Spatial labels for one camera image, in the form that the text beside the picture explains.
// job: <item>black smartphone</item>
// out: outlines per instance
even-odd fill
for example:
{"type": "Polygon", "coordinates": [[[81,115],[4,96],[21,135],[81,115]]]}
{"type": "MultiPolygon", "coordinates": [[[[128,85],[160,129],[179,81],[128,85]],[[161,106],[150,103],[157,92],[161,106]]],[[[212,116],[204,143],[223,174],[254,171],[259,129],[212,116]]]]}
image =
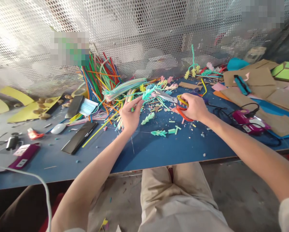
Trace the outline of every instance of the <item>black smartphone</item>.
{"type": "Polygon", "coordinates": [[[68,143],[66,143],[66,145],[62,148],[62,151],[73,155],[97,125],[97,122],[86,122],[80,128],[80,130],[78,130],[77,133],[68,141],[68,143]]]}
{"type": "Polygon", "coordinates": [[[70,106],[68,108],[65,118],[72,118],[77,113],[79,113],[79,110],[83,101],[84,101],[83,95],[75,96],[73,101],[70,103],[70,106]]]}

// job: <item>scissor blade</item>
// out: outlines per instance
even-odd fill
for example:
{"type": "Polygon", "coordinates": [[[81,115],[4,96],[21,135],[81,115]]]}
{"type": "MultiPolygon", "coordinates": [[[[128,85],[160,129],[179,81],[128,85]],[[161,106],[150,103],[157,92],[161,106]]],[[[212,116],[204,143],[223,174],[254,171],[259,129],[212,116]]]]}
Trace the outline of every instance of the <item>scissor blade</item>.
{"type": "Polygon", "coordinates": [[[155,91],[158,93],[158,96],[160,98],[163,98],[163,99],[165,99],[165,100],[167,100],[169,102],[174,102],[174,103],[178,102],[177,98],[173,98],[172,96],[170,96],[169,94],[164,93],[163,91],[160,91],[160,90],[157,90],[157,89],[155,89],[155,91]]]}

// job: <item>orange paper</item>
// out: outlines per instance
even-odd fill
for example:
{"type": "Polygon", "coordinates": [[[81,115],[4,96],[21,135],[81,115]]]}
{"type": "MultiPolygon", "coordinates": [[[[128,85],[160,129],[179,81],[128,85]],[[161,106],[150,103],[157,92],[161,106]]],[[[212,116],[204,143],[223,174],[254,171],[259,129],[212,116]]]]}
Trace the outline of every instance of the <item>orange paper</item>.
{"type": "Polygon", "coordinates": [[[228,97],[226,97],[226,96],[225,96],[224,94],[222,94],[220,91],[214,91],[213,94],[214,94],[215,96],[218,96],[218,97],[220,97],[220,98],[223,98],[223,99],[225,99],[225,100],[228,100],[228,101],[232,102],[228,97]]]}

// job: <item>floor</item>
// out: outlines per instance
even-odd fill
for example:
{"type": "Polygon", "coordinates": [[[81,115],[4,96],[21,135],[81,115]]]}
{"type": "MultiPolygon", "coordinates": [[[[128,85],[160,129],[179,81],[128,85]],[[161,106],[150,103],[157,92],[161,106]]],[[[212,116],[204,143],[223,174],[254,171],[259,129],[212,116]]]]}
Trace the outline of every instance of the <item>floor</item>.
{"type": "MultiPolygon", "coordinates": [[[[270,188],[242,162],[212,164],[203,170],[219,210],[234,231],[280,231],[279,202],[270,188]]],[[[141,223],[141,175],[108,179],[89,215],[89,230],[137,231],[141,223]]]]}

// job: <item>white computer mouse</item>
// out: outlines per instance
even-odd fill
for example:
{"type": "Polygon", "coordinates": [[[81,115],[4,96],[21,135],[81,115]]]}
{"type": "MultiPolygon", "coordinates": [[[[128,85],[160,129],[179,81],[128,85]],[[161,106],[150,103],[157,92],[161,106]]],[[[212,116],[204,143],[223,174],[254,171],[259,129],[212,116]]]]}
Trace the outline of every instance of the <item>white computer mouse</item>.
{"type": "Polygon", "coordinates": [[[64,123],[57,124],[52,130],[52,134],[59,134],[65,129],[66,125],[64,123]]]}

